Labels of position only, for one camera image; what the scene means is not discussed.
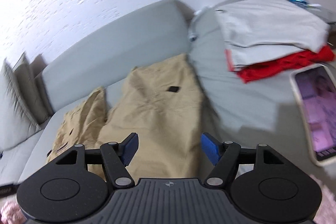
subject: pink fuzzy fabric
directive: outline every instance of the pink fuzzy fabric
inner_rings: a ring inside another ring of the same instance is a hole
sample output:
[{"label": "pink fuzzy fabric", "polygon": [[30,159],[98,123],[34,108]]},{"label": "pink fuzzy fabric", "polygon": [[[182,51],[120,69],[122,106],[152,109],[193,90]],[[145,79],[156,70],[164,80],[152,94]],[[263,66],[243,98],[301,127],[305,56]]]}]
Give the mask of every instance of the pink fuzzy fabric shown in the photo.
[{"label": "pink fuzzy fabric", "polygon": [[322,203],[314,218],[316,224],[332,224],[336,223],[336,202],[335,195],[329,190],[329,188],[311,175],[311,178],[315,180],[322,190]]},{"label": "pink fuzzy fabric", "polygon": [[19,205],[14,201],[7,201],[0,213],[1,224],[23,224],[26,221]]}]

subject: sofa backrest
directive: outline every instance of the sofa backrest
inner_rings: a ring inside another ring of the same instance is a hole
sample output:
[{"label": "sofa backrest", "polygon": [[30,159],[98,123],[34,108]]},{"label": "sofa backrest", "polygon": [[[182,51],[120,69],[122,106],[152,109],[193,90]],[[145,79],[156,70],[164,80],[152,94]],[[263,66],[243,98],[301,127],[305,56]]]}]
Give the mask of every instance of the sofa backrest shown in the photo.
[{"label": "sofa backrest", "polygon": [[162,0],[83,38],[51,62],[42,78],[56,112],[98,86],[124,79],[135,66],[151,65],[189,50],[186,22],[176,1]]}]

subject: throw pillow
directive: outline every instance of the throw pillow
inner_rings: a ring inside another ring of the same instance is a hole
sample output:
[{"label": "throw pillow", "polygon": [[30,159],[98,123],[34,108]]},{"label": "throw pillow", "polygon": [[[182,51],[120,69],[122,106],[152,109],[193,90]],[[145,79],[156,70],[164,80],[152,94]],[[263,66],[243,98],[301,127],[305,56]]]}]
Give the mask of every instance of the throw pillow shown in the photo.
[{"label": "throw pillow", "polygon": [[4,61],[0,72],[0,151],[15,147],[40,130],[22,99],[11,67]]},{"label": "throw pillow", "polygon": [[43,123],[49,115],[37,90],[34,75],[25,53],[21,55],[14,66],[14,75],[29,110],[38,123]]}]

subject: phone case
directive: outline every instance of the phone case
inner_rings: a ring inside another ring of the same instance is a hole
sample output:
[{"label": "phone case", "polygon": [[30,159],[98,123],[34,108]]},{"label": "phone case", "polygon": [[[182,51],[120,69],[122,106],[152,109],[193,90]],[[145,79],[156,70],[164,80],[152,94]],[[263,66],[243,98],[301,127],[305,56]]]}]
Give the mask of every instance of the phone case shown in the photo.
[{"label": "phone case", "polygon": [[298,73],[301,73],[301,72],[304,72],[304,71],[307,71],[307,70],[311,70],[311,69],[314,69],[314,68],[317,68],[317,67],[324,67],[325,71],[327,72],[328,76],[330,77],[331,81],[333,82],[333,85],[336,87],[336,80],[335,80],[334,76],[332,75],[331,71],[328,69],[327,66],[322,65],[322,64],[314,64],[314,65],[304,67],[302,69],[295,70],[294,72],[292,72],[290,74],[290,83],[291,83],[291,86],[292,86],[292,89],[293,89],[295,100],[296,100],[297,104],[299,105],[301,116],[302,116],[302,119],[303,119],[303,124],[304,124],[304,127],[305,127],[306,139],[307,139],[307,143],[308,143],[308,150],[309,150],[310,159],[317,166],[325,166],[325,165],[336,162],[336,155],[331,157],[331,158],[322,160],[322,161],[318,161],[316,159],[316,152],[314,151],[313,143],[312,143],[312,140],[311,140],[310,127],[309,127],[309,124],[306,121],[306,117],[305,117],[305,109],[304,109],[304,105],[303,105],[303,99],[302,99],[299,87],[298,87],[298,85],[295,81],[295,75],[297,75]]}]

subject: khaki garment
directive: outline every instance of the khaki garment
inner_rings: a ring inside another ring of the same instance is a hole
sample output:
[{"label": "khaki garment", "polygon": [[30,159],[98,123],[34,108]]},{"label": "khaki garment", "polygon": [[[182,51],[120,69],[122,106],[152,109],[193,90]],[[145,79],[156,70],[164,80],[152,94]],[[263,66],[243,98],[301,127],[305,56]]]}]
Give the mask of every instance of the khaki garment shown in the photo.
[{"label": "khaki garment", "polygon": [[[171,86],[179,91],[167,91]],[[136,132],[139,149],[127,167],[136,183],[139,178],[196,177],[202,100],[185,54],[135,68],[100,131],[96,148],[110,141],[122,142]]]},{"label": "khaki garment", "polygon": [[[75,144],[83,144],[85,149],[95,148],[99,131],[105,122],[105,90],[97,88],[87,100],[64,115],[64,121],[57,132],[52,152],[47,157],[46,163]],[[95,165],[88,165],[88,170],[93,173],[100,172],[99,166]]]}]

